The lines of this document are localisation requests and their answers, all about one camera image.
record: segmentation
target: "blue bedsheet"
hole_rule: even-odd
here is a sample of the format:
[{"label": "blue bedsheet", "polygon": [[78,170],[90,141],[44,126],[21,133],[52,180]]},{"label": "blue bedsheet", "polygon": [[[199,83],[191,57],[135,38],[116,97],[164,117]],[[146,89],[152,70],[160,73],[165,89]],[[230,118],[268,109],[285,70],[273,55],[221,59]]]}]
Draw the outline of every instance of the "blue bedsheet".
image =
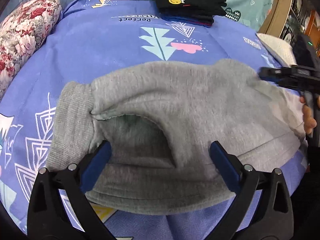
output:
[{"label": "blue bedsheet", "polygon": [[[67,82],[90,83],[113,70],[156,60],[209,65],[232,58],[255,70],[280,67],[254,30],[225,17],[214,20],[211,28],[165,22],[158,18],[154,1],[75,0],[66,8],[46,43],[20,70],[0,102],[0,198],[21,230],[27,230],[32,185],[45,166],[57,99]],[[297,152],[281,167],[290,193],[306,164]],[[62,199],[72,223],[80,228],[67,197]],[[241,228],[248,225],[258,199],[259,192]],[[170,216],[95,210],[116,237],[195,240],[207,236],[231,202]]]}]

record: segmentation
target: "stacked clothes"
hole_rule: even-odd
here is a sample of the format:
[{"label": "stacked clothes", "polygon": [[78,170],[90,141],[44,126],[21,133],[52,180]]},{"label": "stacked clothes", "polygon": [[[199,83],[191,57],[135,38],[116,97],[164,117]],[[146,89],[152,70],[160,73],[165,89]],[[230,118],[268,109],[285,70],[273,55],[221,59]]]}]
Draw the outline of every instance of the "stacked clothes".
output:
[{"label": "stacked clothes", "polygon": [[213,16],[225,16],[226,0],[156,0],[161,18],[211,27]]}]

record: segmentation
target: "white pillow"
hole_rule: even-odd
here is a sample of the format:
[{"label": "white pillow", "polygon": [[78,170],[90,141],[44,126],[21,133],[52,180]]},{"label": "white pillow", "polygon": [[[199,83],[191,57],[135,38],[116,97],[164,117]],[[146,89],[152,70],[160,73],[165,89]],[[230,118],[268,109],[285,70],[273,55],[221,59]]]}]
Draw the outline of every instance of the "white pillow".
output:
[{"label": "white pillow", "polygon": [[291,67],[297,64],[292,47],[286,41],[263,33],[257,33],[257,37],[282,66]]}]

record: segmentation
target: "yellow triangle print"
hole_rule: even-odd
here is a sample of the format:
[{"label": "yellow triangle print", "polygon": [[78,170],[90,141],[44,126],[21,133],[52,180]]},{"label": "yellow triangle print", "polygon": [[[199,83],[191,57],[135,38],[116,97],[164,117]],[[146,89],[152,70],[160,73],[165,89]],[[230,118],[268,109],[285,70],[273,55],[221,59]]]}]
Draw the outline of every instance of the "yellow triangle print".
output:
[{"label": "yellow triangle print", "polygon": [[117,210],[113,208],[104,207],[98,204],[90,203],[95,213],[100,220],[104,223],[111,217]]},{"label": "yellow triangle print", "polygon": [[91,6],[92,8],[98,8],[98,7],[103,7],[106,6],[108,2],[111,0],[99,0],[100,3],[96,3],[95,5]]}]

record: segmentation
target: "smiley face patch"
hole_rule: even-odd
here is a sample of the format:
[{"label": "smiley face patch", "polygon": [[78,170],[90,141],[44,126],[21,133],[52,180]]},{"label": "smiley face patch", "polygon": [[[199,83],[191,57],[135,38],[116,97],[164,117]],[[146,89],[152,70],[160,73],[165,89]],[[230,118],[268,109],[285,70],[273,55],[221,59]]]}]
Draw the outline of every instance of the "smiley face patch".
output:
[{"label": "smiley face patch", "polygon": [[181,4],[181,3],[184,3],[184,0],[169,0],[169,3],[172,3],[172,4]]}]

